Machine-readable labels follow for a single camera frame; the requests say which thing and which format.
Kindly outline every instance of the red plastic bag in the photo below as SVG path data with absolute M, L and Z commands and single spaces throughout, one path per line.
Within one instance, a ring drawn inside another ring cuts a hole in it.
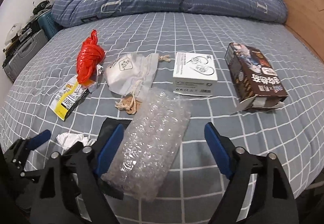
M 77 57 L 77 80 L 79 84 L 85 83 L 95 72 L 96 66 L 105 57 L 105 51 L 97 45 L 97 31 L 93 30 L 91 35 L 82 43 L 81 51 Z

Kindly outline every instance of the suitcase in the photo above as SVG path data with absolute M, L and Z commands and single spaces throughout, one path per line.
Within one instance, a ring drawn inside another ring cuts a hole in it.
M 63 26 L 54 21 L 51 13 L 52 10 L 48 10 L 41 14 L 37 19 L 40 28 L 44 30 L 48 40 L 50 40 L 54 35 L 56 35 L 60 30 L 63 29 Z
M 44 30 L 40 30 L 20 45 L 13 57 L 4 67 L 5 73 L 12 82 L 16 80 L 27 63 L 46 45 L 47 42 L 48 39 Z

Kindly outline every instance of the bubble wrap package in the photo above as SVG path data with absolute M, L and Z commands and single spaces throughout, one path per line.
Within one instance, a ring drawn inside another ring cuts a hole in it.
M 125 130 L 107 173 L 101 178 L 136 198 L 156 197 L 182 142 L 191 103 L 181 96 L 152 88 Z

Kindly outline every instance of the crumpled white tissue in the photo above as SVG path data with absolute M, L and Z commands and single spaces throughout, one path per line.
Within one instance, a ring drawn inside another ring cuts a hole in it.
M 82 142 L 83 146 L 91 146 L 96 142 L 96 139 L 88 139 L 82 133 L 62 133 L 56 139 L 64 150 L 70 149 L 78 141 Z

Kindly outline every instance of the paper tag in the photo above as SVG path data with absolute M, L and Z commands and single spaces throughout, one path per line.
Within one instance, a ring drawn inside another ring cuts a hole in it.
M 123 104 L 127 104 L 127 105 L 130 105 L 132 102 L 132 95 L 128 95 L 126 96 L 126 98 L 123 98 Z M 139 108 L 141 107 L 141 102 L 136 100 L 136 110 L 138 111 Z M 129 110 L 129 111 L 126 111 L 128 114 L 132 114 L 134 111 L 134 106 Z

